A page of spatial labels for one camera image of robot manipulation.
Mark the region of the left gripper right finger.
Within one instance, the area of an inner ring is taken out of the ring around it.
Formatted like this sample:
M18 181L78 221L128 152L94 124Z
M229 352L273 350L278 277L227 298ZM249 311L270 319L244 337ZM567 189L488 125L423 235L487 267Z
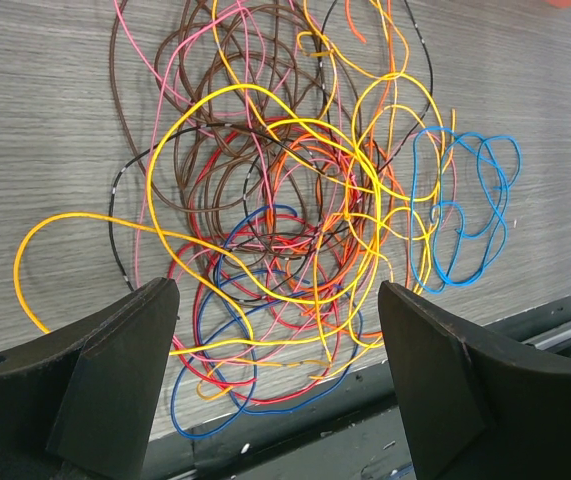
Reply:
M522 343L385 282L378 311L419 479L571 479L571 340Z

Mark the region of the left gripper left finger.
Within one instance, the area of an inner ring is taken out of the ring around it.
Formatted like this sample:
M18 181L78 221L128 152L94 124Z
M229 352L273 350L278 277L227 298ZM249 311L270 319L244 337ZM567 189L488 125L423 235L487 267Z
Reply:
M0 479L139 478L179 301L157 278L0 351Z

